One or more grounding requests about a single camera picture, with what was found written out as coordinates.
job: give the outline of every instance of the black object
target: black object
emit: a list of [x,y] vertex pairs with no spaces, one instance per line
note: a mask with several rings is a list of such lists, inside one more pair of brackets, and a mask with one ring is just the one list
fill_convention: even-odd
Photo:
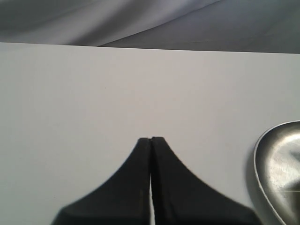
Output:
[[141,138],[102,186],[63,208],[53,225],[148,225],[150,140]]
[[259,225],[254,212],[193,175],[162,137],[152,138],[156,225]]

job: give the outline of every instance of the metal rim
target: metal rim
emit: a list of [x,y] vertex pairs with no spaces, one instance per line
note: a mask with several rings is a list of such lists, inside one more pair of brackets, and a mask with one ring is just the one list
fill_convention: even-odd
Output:
[[271,207],[273,213],[275,214],[275,216],[277,217],[277,219],[280,221],[280,223],[281,223],[282,225],[287,225],[287,224],[282,220],[282,218],[279,216],[279,214],[277,213],[277,211],[275,210],[275,208],[274,208],[273,205],[271,204],[271,202],[270,202],[270,200],[268,199],[268,196],[266,195],[266,193],[265,193],[265,191],[264,191],[264,189],[263,189],[263,187],[262,187],[262,184],[261,184],[261,182],[260,182],[260,180],[259,180],[259,176],[258,176],[258,172],[257,172],[257,168],[256,168],[256,153],[257,153],[257,148],[258,148],[259,143],[261,142],[261,140],[265,137],[265,135],[266,135],[267,133],[269,133],[271,130],[273,130],[273,129],[277,128],[277,127],[280,127],[280,126],[282,126],[282,125],[289,124],[289,123],[295,123],[295,122],[300,122],[300,120],[294,120],[294,121],[284,122],[284,123],[281,123],[281,124],[278,124],[278,125],[276,125],[276,126],[273,126],[273,127],[269,128],[268,130],[266,130],[266,131],[259,137],[258,141],[257,141],[256,144],[255,144],[255,148],[254,148],[254,159],[253,159],[253,162],[254,162],[254,171],[255,171],[255,177],[256,177],[256,181],[257,181],[257,183],[258,183],[258,187],[259,187],[259,189],[261,190],[261,192],[262,192],[263,196],[265,197],[265,199],[267,200],[268,205]]

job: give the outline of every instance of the metal dish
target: metal dish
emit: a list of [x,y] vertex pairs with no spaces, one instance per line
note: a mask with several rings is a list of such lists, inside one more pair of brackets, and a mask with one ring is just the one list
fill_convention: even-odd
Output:
[[277,125],[254,151],[258,186],[283,225],[300,225],[300,121]]

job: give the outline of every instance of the white cloth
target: white cloth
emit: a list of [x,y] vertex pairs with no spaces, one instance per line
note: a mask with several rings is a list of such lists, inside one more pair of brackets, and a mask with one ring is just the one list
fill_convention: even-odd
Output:
[[219,0],[0,0],[0,41],[103,45]]

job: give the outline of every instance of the black rubber tip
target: black rubber tip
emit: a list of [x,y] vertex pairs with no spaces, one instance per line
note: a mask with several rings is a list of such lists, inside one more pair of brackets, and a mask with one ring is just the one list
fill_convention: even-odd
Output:
[[210,188],[152,138],[151,186],[156,225],[259,225],[254,212]]
[[102,186],[63,208],[53,225],[148,225],[150,140],[141,138]]

